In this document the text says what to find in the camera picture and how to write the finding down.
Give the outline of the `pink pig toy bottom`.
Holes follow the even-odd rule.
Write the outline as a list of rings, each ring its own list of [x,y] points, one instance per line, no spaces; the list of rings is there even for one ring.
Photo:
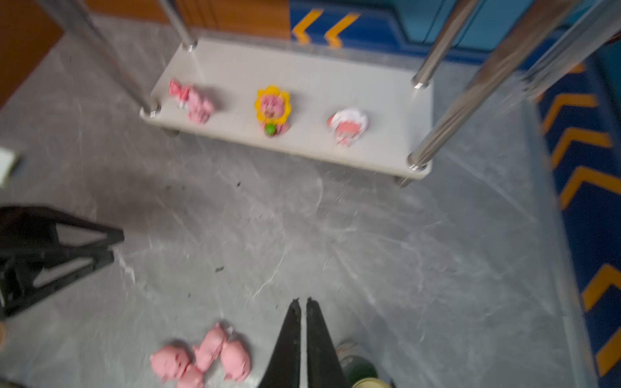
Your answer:
[[[184,374],[179,378],[176,384],[177,388],[204,388],[205,375],[195,365],[188,365]]]

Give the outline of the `pink yellow figure toy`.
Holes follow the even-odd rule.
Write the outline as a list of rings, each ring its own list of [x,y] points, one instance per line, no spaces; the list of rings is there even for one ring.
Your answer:
[[[287,91],[274,85],[259,90],[255,110],[257,121],[267,137],[284,134],[289,129],[292,105]]]

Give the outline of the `pink white round character toy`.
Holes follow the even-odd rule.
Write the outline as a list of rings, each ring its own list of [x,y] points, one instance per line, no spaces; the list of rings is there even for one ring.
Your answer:
[[[345,108],[331,115],[327,125],[337,145],[351,146],[369,128],[369,118],[357,108]]]

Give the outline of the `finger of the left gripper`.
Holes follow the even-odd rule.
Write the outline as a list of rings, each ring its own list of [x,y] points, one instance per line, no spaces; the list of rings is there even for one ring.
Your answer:
[[[63,242],[59,227],[91,232],[90,242]],[[56,268],[77,259],[89,259],[89,271],[114,261],[112,246],[125,240],[123,230],[94,223],[44,206],[1,208],[1,270],[36,271]]]
[[[87,263],[42,286],[35,279],[44,270],[78,259]],[[9,249],[1,252],[1,319],[17,315],[45,298],[114,262],[108,249]]]

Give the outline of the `white two-tier shelf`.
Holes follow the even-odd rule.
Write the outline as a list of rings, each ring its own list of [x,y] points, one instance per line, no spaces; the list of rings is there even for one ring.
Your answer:
[[[339,58],[199,38],[174,4],[161,8],[182,43],[152,92],[145,92],[119,63],[114,49],[78,1],[43,1],[40,6],[92,52],[100,66],[140,106],[142,119],[169,132],[312,158],[394,176],[399,185],[424,179],[430,162],[413,150],[432,130],[433,89],[412,87],[409,73]],[[216,108],[205,124],[168,95],[171,79],[194,85]],[[271,85],[290,95],[289,129],[267,137],[256,118],[257,92]],[[337,145],[328,118],[345,108],[367,114],[369,128],[351,146]]]

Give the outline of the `pink bow character toy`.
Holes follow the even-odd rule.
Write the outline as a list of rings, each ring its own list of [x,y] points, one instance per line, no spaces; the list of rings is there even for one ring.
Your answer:
[[[203,92],[194,85],[182,84],[177,79],[171,79],[168,95],[176,100],[179,108],[188,112],[190,121],[195,124],[205,124],[216,111]]]

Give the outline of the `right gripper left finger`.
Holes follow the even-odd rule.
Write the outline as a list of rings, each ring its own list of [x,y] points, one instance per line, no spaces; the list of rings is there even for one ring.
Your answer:
[[[299,388],[301,365],[302,312],[298,299],[289,304],[259,388]]]

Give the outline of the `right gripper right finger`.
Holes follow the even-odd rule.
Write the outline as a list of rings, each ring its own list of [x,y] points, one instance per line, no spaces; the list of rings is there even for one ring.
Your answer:
[[[307,299],[307,382],[310,388],[351,388],[336,355],[320,304]]]

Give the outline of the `pink pig toy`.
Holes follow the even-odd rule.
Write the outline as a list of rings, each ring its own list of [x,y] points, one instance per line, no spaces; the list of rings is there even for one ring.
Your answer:
[[[226,342],[220,354],[225,380],[243,382],[251,373],[251,358],[239,340]]]
[[[195,365],[188,365],[184,374],[179,378],[176,384],[177,388],[204,388],[205,375]]]
[[[191,363],[187,351],[173,345],[164,346],[151,354],[149,361],[153,372],[161,378],[162,383],[180,380]]]
[[[218,359],[223,346],[228,339],[228,333],[220,323],[210,329],[199,346],[194,346],[195,366],[206,373],[210,366]]]

